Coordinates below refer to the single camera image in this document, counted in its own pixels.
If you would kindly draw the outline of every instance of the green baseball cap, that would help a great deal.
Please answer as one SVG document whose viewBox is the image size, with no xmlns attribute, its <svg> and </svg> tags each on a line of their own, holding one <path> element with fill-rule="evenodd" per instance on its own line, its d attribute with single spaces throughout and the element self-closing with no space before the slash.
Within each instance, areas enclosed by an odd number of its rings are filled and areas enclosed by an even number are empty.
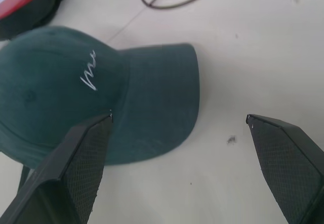
<svg viewBox="0 0 324 224">
<path fill-rule="evenodd" d="M 116 51 L 45 27 L 0 51 L 0 150 L 30 168 L 83 120 L 112 114 L 106 165 L 164 154 L 191 133 L 199 72 L 189 44 Z"/>
</svg>

